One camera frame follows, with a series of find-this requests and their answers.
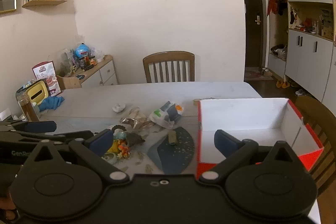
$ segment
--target human hand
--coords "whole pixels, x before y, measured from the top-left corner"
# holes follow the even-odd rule
[[[9,189],[8,189],[6,197],[5,198],[0,198],[0,209],[4,210],[5,219],[7,219],[7,220],[14,220],[15,219],[16,215],[13,211],[11,211],[11,210],[14,210],[15,208],[16,208],[15,204],[11,199],[11,195],[10,195]]]

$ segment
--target doorway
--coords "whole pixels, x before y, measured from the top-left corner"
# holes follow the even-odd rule
[[[245,0],[245,68],[258,70],[263,62],[263,0]]]

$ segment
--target yellow slipper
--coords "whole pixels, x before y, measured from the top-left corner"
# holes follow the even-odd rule
[[[291,84],[289,82],[284,82],[281,87],[283,89],[286,89],[286,88],[289,88],[290,86],[291,86]]]
[[[281,81],[281,80],[278,80],[277,81],[277,88],[281,88],[281,86],[283,85],[283,81]]]

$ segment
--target blue cloth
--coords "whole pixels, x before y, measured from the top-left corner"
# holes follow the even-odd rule
[[[39,105],[39,109],[40,111],[46,110],[46,109],[53,109],[55,110],[56,108],[58,108],[61,105],[61,102],[64,101],[63,97],[47,97],[45,98],[42,103]]]

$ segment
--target cardboard box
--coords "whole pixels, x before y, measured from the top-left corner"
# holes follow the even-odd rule
[[[301,113],[287,98],[201,100],[197,177],[225,159],[214,144],[218,129],[238,140],[252,139],[264,146],[287,141],[310,170],[324,148],[310,125],[303,125],[301,118]]]

